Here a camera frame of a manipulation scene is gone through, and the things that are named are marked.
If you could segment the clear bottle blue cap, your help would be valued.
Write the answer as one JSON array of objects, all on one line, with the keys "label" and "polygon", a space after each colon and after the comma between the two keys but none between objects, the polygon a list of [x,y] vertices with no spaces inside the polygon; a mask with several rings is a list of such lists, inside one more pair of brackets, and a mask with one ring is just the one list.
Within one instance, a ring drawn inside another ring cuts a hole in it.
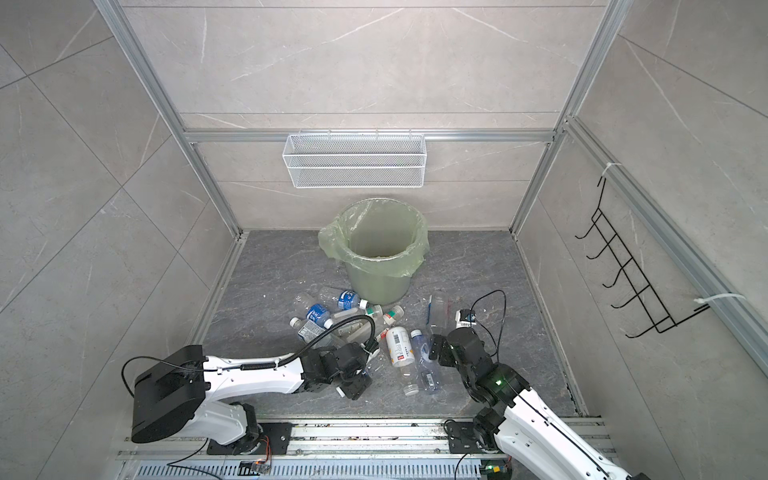
[{"label": "clear bottle blue cap", "polygon": [[430,359],[431,340],[420,329],[412,330],[410,337],[420,384],[426,393],[436,394],[441,390],[441,378],[439,365]]}]

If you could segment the square bottle blue red label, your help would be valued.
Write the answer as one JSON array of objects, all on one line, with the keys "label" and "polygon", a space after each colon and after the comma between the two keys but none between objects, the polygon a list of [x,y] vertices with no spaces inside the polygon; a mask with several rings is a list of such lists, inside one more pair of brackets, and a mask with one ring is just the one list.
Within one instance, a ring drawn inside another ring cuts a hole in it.
[{"label": "square bottle blue red label", "polygon": [[449,326],[449,302],[444,293],[436,292],[430,295],[426,326],[431,335],[446,334]]}]

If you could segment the white labelled opaque bottle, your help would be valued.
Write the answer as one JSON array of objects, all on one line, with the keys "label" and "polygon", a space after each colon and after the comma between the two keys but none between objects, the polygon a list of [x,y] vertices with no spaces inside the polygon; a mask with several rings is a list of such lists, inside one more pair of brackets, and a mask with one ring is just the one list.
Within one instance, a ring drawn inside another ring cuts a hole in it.
[{"label": "white labelled opaque bottle", "polygon": [[386,343],[391,364],[395,368],[407,367],[415,363],[410,334],[404,327],[390,328],[386,333]]}]

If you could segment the clear bottle red label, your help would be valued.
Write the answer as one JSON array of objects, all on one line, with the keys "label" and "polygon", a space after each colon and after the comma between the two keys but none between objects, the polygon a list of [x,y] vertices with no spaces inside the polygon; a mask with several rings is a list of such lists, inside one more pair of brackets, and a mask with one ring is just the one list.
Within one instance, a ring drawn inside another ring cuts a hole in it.
[{"label": "clear bottle red label", "polygon": [[374,346],[378,345],[390,327],[397,326],[405,318],[405,310],[400,305],[395,305],[387,311],[384,311],[379,305],[374,305],[367,307],[364,313],[371,317],[377,325],[376,329],[373,330]]}]

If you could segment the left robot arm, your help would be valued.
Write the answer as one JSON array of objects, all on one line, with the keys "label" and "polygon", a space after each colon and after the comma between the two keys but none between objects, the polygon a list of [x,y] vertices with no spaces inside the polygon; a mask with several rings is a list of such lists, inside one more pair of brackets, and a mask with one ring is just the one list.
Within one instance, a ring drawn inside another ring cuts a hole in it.
[{"label": "left robot arm", "polygon": [[188,345],[139,374],[133,387],[131,441],[148,444],[173,436],[201,436],[233,451],[257,440],[255,409],[237,398],[295,394],[335,386],[355,400],[371,384],[369,353],[356,343],[267,359],[206,356]]}]

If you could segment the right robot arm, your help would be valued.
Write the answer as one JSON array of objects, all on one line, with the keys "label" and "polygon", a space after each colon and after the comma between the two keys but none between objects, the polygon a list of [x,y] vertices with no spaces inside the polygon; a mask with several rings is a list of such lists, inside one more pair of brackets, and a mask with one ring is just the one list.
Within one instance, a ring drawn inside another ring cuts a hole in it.
[{"label": "right robot arm", "polygon": [[483,408],[473,418],[477,444],[498,450],[540,479],[645,479],[593,448],[545,404],[518,372],[493,359],[468,327],[433,337],[430,359],[458,371]]}]

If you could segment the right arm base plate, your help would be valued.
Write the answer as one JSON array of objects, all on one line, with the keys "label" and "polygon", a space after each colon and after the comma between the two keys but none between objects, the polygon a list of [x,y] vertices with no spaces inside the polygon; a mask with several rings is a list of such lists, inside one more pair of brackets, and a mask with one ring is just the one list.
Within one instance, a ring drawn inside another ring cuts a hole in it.
[{"label": "right arm base plate", "polygon": [[442,423],[443,431],[448,439],[449,451],[452,454],[495,454],[495,447],[484,445],[474,431],[471,421],[459,422],[446,419]]}]

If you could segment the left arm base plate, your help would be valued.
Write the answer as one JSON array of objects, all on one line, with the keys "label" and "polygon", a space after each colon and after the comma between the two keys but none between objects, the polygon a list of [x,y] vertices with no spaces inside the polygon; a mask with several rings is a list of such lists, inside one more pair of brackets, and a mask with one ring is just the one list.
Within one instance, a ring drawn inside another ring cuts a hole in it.
[{"label": "left arm base plate", "polygon": [[207,455],[271,455],[287,453],[293,424],[288,422],[260,424],[255,432],[249,432],[230,445],[220,445],[213,440],[206,448]]}]

